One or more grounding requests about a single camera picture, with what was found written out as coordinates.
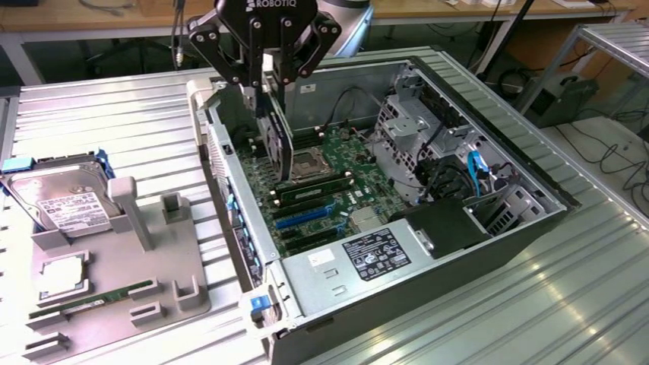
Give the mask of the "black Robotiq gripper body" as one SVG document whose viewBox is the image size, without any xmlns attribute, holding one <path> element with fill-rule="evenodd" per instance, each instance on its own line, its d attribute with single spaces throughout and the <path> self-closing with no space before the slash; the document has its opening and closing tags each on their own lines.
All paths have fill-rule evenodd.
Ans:
<svg viewBox="0 0 649 365">
<path fill-rule="evenodd" d="M 316 1 L 215 1 L 215 11 L 240 47 L 280 49 L 295 44 L 295 51 L 312 51 L 320 46 L 312 22 Z"/>
</svg>

